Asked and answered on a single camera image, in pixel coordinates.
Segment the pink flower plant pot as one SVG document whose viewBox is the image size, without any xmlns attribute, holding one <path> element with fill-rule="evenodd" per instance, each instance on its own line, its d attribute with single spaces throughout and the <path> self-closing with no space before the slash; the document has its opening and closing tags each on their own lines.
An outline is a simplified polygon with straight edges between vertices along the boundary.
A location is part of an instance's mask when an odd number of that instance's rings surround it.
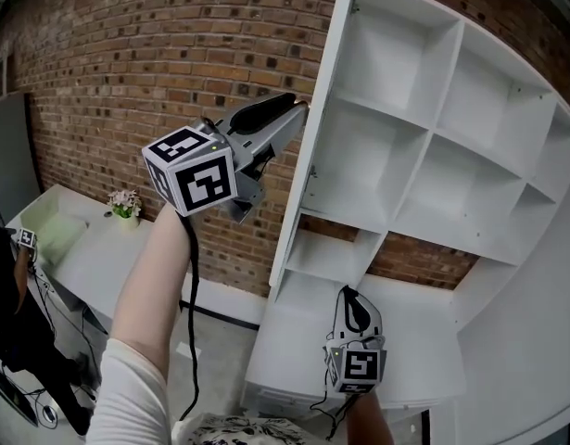
<svg viewBox="0 0 570 445">
<path fill-rule="evenodd" d="M 136 229 L 140 222 L 141 198 L 135 190 L 116 190 L 108 194 L 108 205 L 124 231 Z"/>
</svg>

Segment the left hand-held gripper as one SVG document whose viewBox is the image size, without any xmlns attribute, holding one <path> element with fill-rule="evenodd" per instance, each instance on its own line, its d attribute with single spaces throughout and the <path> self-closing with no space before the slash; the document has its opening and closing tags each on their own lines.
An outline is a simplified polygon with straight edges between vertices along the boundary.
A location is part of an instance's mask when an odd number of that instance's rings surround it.
<svg viewBox="0 0 570 445">
<path fill-rule="evenodd" d="M 229 123 L 201 118 L 143 148 L 158 194 L 188 217 L 224 208 L 242 222 L 265 198 L 261 165 L 305 125 L 309 108 L 293 93 L 267 95 L 237 109 Z"/>
</svg>

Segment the person's left forearm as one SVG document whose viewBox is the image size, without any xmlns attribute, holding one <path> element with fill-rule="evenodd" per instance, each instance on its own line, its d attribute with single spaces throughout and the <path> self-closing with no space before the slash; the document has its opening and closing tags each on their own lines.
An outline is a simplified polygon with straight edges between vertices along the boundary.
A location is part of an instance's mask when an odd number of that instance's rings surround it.
<svg viewBox="0 0 570 445">
<path fill-rule="evenodd" d="M 191 257 L 181 219 L 165 205 L 120 293 L 111 337 L 130 346 L 167 376 L 172 329 Z"/>
</svg>

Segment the white desk with shelf hutch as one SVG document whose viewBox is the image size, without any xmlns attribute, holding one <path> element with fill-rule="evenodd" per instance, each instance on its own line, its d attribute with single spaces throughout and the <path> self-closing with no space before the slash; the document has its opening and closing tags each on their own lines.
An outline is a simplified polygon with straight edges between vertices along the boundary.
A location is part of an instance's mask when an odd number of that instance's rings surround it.
<svg viewBox="0 0 570 445">
<path fill-rule="evenodd" d="M 406 235 L 476 256 L 450 291 L 463 328 L 569 185 L 570 107 L 522 57 L 435 0 L 354 0 L 282 280 L 358 288 Z"/>
</svg>

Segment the person's right forearm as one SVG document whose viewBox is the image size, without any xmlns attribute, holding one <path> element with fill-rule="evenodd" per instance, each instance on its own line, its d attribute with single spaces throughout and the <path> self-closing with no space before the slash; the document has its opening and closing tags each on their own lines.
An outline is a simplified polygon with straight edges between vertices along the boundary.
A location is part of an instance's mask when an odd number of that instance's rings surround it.
<svg viewBox="0 0 570 445">
<path fill-rule="evenodd" d="M 394 445 L 374 391 L 361 395 L 347 413 L 348 445 Z"/>
</svg>

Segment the light green box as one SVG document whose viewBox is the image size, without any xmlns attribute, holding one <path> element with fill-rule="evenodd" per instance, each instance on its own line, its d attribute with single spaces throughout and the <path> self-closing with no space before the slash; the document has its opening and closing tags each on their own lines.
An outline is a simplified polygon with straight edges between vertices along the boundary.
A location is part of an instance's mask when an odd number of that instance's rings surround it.
<svg viewBox="0 0 570 445">
<path fill-rule="evenodd" d="M 56 266 L 87 230 L 85 219 L 59 207 L 58 195 L 43 194 L 20 214 L 23 228 L 36 234 L 38 256 Z"/>
</svg>

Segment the person's patterned white shirt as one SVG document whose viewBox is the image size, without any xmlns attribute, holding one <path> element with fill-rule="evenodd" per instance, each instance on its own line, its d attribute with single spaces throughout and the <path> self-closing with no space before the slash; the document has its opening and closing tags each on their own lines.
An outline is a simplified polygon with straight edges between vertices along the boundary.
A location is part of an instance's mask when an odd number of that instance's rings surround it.
<svg viewBox="0 0 570 445">
<path fill-rule="evenodd" d="M 170 423 L 167 381 L 145 356 L 112 338 L 86 445 L 334 445 L 282 418 L 202 413 Z"/>
</svg>

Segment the white wall skirting panel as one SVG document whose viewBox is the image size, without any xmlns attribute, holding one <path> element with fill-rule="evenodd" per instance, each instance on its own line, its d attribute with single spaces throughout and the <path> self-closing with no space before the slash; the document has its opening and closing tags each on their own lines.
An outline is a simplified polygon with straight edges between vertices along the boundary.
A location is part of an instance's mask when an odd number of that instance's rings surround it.
<svg viewBox="0 0 570 445">
<path fill-rule="evenodd" d="M 201 278 L 195 310 L 247 329 L 258 330 L 267 299 L 245 290 Z"/>
</svg>

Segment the small white side desk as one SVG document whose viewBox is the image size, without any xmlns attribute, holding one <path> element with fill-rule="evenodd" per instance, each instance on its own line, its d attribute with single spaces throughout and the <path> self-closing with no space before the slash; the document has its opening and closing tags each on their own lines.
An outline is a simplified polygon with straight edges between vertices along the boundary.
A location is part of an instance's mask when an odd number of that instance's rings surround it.
<svg viewBox="0 0 570 445">
<path fill-rule="evenodd" d="M 118 217 L 99 201 L 59 184 L 44 194 L 58 195 L 59 207 L 85 219 L 88 227 L 58 265 L 49 266 L 38 256 L 38 275 L 54 288 L 68 310 L 79 312 L 87 308 L 89 321 L 107 333 L 122 286 L 148 238 L 152 223 L 141 221 L 136 229 L 124 231 Z M 8 226 L 23 228 L 20 214 L 30 205 L 12 218 Z"/>
</svg>

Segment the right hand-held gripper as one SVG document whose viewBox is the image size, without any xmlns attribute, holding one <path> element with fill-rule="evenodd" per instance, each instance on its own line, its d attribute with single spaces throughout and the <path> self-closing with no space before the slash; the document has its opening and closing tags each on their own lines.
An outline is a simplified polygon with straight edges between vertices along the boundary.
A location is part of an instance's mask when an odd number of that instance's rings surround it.
<svg viewBox="0 0 570 445">
<path fill-rule="evenodd" d="M 336 298 L 335 334 L 347 335 L 347 296 L 343 286 Z M 351 325 L 355 338 L 329 338 L 325 344 L 327 376 L 335 392 L 371 392 L 383 379 L 386 365 L 381 313 L 363 294 L 354 290 Z"/>
</svg>

